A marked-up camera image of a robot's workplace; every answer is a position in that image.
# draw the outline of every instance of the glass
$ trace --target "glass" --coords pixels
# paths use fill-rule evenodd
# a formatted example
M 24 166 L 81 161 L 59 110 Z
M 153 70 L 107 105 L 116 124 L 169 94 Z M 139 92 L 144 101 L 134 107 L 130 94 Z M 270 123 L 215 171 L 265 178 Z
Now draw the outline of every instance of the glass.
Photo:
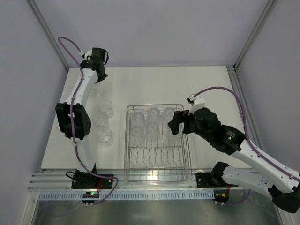
M 161 115 L 160 110 L 157 108 L 150 108 L 148 110 L 148 116 L 147 116 L 147 123 L 149 122 L 155 122 L 160 124 L 161 123 Z
M 134 126 L 130 129 L 130 145 L 134 147 L 143 146 L 145 143 L 144 130 L 140 126 Z
M 92 118 L 93 125 L 96 127 L 108 127 L 108 117 L 103 113 L 97 113 Z
M 174 108 L 168 107 L 164 110 L 164 113 L 163 113 L 163 125 L 164 126 L 168 126 L 168 122 L 173 120 L 174 113 L 175 113 Z
M 98 104 L 98 110 L 104 113 L 108 118 L 113 117 L 113 104 L 109 100 L 103 100 Z
M 140 126 L 145 129 L 146 119 L 142 112 L 134 112 L 131 116 L 131 126 Z
M 168 145 L 169 146 L 180 146 L 180 138 L 182 137 L 182 128 L 179 126 L 178 134 L 173 135 L 171 129 L 169 127 L 166 127 L 167 129 L 167 139 L 168 139 Z
M 102 146 L 110 147 L 113 144 L 113 133 L 106 127 L 100 127 L 98 132 L 98 141 Z
M 159 140 L 159 124 L 149 122 L 146 126 L 146 136 L 149 142 L 157 142 Z

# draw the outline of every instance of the white cable tray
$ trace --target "white cable tray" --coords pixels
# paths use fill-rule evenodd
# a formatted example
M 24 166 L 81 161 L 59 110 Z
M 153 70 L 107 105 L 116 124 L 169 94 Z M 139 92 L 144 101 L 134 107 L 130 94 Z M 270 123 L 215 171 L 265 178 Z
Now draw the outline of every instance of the white cable tray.
M 86 191 L 43 191 L 39 194 L 39 201 L 79 201 Z M 100 200 L 107 196 L 109 191 L 101 190 Z M 107 201 L 118 200 L 180 200 L 180 199 L 213 199 L 213 190 L 162 190 L 162 191 L 114 191 Z

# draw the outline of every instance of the dish rack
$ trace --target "dish rack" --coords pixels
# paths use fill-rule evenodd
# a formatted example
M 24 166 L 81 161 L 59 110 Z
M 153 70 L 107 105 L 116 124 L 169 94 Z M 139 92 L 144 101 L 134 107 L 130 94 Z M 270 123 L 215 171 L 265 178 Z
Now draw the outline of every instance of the dish rack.
M 139 181 L 186 181 L 192 179 L 191 157 L 188 136 L 180 134 L 178 141 L 169 140 L 166 127 L 160 124 L 160 137 L 155 143 L 145 140 L 140 146 L 131 146 L 130 129 L 131 115 L 142 112 L 147 119 L 148 110 L 156 107 L 161 115 L 165 108 L 171 107 L 176 111 L 183 111 L 183 105 L 129 105 L 126 113 L 125 139 L 125 170 L 127 182 Z

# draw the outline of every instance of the metal floor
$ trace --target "metal floor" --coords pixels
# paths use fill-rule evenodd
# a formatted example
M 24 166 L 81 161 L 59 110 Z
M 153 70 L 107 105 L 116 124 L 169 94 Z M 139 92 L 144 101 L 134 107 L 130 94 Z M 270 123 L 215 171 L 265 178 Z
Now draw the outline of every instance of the metal floor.
M 231 202 L 244 190 L 232 190 Z M 85 207 L 78 201 L 39 201 L 32 225 L 281 225 L 274 204 L 252 192 L 239 206 L 212 200 L 111 201 Z

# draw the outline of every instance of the transparent cup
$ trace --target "transparent cup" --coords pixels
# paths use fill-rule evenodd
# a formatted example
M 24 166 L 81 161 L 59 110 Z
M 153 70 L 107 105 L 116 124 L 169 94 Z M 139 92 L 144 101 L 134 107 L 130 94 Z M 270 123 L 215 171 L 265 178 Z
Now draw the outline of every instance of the transparent cup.
M 142 147 L 145 143 L 144 130 L 140 126 L 133 126 L 130 129 L 130 146 Z
M 143 129 L 146 128 L 146 119 L 142 112 L 134 112 L 131 116 L 131 126 L 139 126 Z
M 147 115 L 147 123 L 155 122 L 160 124 L 161 123 L 161 115 L 160 115 L 160 110 L 153 107 L 148 110 L 148 115 Z
M 149 122 L 146 126 L 146 137 L 149 142 L 148 145 L 152 146 L 158 142 L 160 136 L 159 124 L 156 122 Z
M 108 118 L 113 117 L 113 104 L 110 100 L 103 100 L 98 104 L 98 110 Z
M 164 110 L 164 113 L 163 113 L 163 125 L 165 127 L 168 126 L 168 122 L 170 122 L 171 120 L 173 120 L 173 117 L 174 117 L 174 113 L 175 113 L 175 109 L 174 108 L 166 108 Z
M 97 131 L 97 139 L 100 145 L 110 147 L 113 144 L 113 133 L 109 128 L 100 127 Z
M 108 117 L 103 113 L 99 112 L 92 118 L 92 123 L 96 127 L 106 127 L 108 128 Z
M 166 138 L 168 140 L 168 145 L 169 146 L 180 146 L 180 139 L 182 137 L 182 128 L 179 126 L 179 131 L 178 134 L 173 135 L 171 129 L 169 127 L 166 127 L 167 132 L 166 132 Z

